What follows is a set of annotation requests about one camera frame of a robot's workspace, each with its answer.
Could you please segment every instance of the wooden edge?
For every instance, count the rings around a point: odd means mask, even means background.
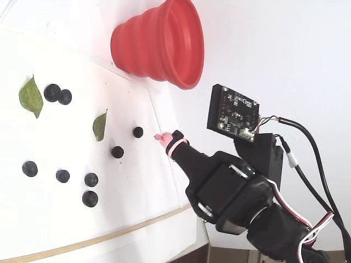
[[[170,218],[173,215],[177,215],[185,210],[187,210],[188,208],[191,208],[190,204],[187,204],[186,206],[182,207],[182,208],[178,208],[172,212],[169,212],[167,214],[161,215],[157,218],[153,218],[150,219],[148,221],[139,223],[137,225],[104,235],[102,237],[96,237],[96,238],[92,238],[83,242],[79,242],[79,243],[75,243],[72,245],[66,245],[64,247],[61,248],[55,248],[55,249],[51,249],[51,250],[47,250],[47,251],[43,251],[43,252],[39,252],[39,253],[35,253],[35,254],[31,254],[31,255],[26,255],[26,256],[20,256],[17,258],[12,258],[12,259],[5,259],[5,260],[0,260],[0,263],[22,263],[22,262],[30,262],[30,261],[34,261],[34,260],[39,260],[39,259],[44,259],[44,258],[48,258],[50,256],[55,256],[55,255],[59,255],[59,254],[63,254],[66,252],[70,252],[79,248],[85,248],[88,247],[90,245],[95,245],[98,244],[100,242],[103,241],[107,241],[128,233],[131,233],[135,230],[141,229],[145,226],[149,226],[152,225],[154,223],[160,222],[164,219]]]

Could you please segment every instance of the white paper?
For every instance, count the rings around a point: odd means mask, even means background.
[[[187,209],[124,236],[35,262],[164,263],[196,241],[192,232],[196,215]]]
[[[154,140],[159,133],[149,93],[39,37],[0,30],[0,259],[62,247],[135,225],[179,207],[168,157]],[[72,92],[71,104],[44,100],[39,119],[21,107],[19,90],[34,75],[43,95],[56,83]],[[108,108],[105,139],[95,141],[92,125]],[[133,137],[139,125],[144,136]],[[114,159],[113,146],[124,148]],[[35,161],[38,175],[22,173]],[[62,184],[58,169],[71,177]],[[99,196],[94,208],[82,203],[94,172]]]

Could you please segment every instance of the white wall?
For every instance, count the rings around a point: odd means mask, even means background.
[[[348,228],[351,132],[351,2],[194,0],[205,38],[205,65],[198,86],[174,87],[178,122],[191,144],[208,155],[235,153],[230,138],[206,130],[212,86],[216,83],[261,103],[263,116],[276,114],[304,124],[319,145],[326,177]],[[297,130],[272,122],[263,132],[280,133],[290,143],[311,183],[322,194],[311,146]],[[298,175],[284,164],[281,190],[313,224],[324,215]],[[244,235],[208,228],[212,246],[249,248]],[[331,223],[317,247],[342,249]]]

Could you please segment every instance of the black cable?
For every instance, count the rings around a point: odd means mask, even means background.
[[[299,124],[297,122],[294,122],[294,121],[292,121],[290,119],[286,119],[286,118],[281,118],[280,117],[279,118],[279,122],[282,123],[282,124],[289,125],[289,126],[292,126],[292,127],[295,127],[297,129],[299,129],[300,131],[302,131],[302,133],[307,137],[307,139],[311,143],[313,151],[314,151],[314,154],[316,156],[318,170],[319,170],[320,179],[322,181],[322,185],[323,185],[323,188],[324,188],[324,192],[327,195],[327,199],[328,199],[328,201],[330,203],[331,208],[333,209],[333,212],[334,212],[335,216],[337,218],[339,218],[341,222],[343,222],[342,219],[341,219],[341,215],[339,213],[339,210],[337,209],[336,204],[335,204],[335,202],[334,202],[334,200],[333,200],[333,198],[332,198],[332,196],[330,194],[330,190],[329,190],[327,181],[325,179],[325,174],[324,174],[324,170],[323,170],[323,164],[322,164],[322,160],[320,158],[319,150],[318,150],[317,144],[316,144],[315,140],[313,139],[311,133],[304,126],[302,126],[301,124]]]
[[[324,199],[317,193],[315,188],[311,185],[311,183],[308,181],[306,178],[305,174],[302,172],[300,166],[296,166],[295,170],[297,171],[298,175],[302,179],[302,181],[305,183],[306,187],[308,190],[313,194],[313,196],[317,199],[317,201],[322,205],[322,207],[327,211],[327,212],[333,212],[333,210],[330,208],[330,206],[324,201]]]
[[[321,181],[323,184],[323,188],[324,191],[327,195],[327,198],[333,208],[333,212],[334,212],[334,217],[333,220],[335,222],[335,224],[338,226],[338,228],[341,231],[341,235],[343,238],[343,244],[344,244],[344,252],[345,252],[345,260],[346,262],[351,262],[351,237],[350,234],[348,233],[348,231],[346,230],[344,223],[341,219],[340,213],[335,205],[335,202],[330,194],[326,179],[325,179],[325,174],[324,174],[324,170],[323,170],[323,166],[322,166],[322,161],[320,158],[320,154],[319,154],[319,150],[317,147],[317,144],[315,142],[315,140],[313,139],[312,135],[310,132],[308,132],[308,130],[302,126],[301,124],[294,122],[292,120],[286,119],[286,118],[279,118],[279,122],[285,125],[289,125],[292,127],[295,127],[297,129],[299,129],[300,131],[302,131],[302,133],[307,137],[307,139],[309,140],[309,142],[312,145],[314,154],[316,156],[316,160],[317,160],[317,165],[318,165],[318,170],[319,170],[319,174],[321,177]],[[306,187],[309,189],[309,191],[313,194],[313,196],[318,200],[318,202],[324,207],[324,209],[326,211],[330,211],[331,208],[329,207],[329,205],[321,198],[321,196],[316,192],[316,190],[313,188],[313,186],[310,184],[310,182],[308,181],[308,179],[306,178],[306,176],[303,174],[301,168],[299,166],[295,167],[297,173],[299,174],[300,178],[302,179],[302,181],[305,183]]]

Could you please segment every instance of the red wire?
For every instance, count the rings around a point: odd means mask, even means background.
[[[303,220],[297,214],[295,214],[292,210],[290,210],[289,207],[287,207],[285,203],[280,199],[279,195],[277,195],[275,198],[278,199],[279,203],[282,204],[285,207],[285,209],[288,210],[294,217],[296,217],[299,221],[304,223],[308,228],[312,228],[312,226],[309,223],[307,223],[305,220]]]
[[[332,212],[328,213],[328,215],[325,216],[325,218],[322,221],[320,221],[317,225],[315,225],[314,228],[316,228],[316,227],[320,226],[321,224],[323,224],[332,214],[333,214]],[[314,243],[316,241],[316,239],[317,239],[317,236],[315,236],[310,242],[305,243],[305,244],[306,245],[310,245],[310,244]]]

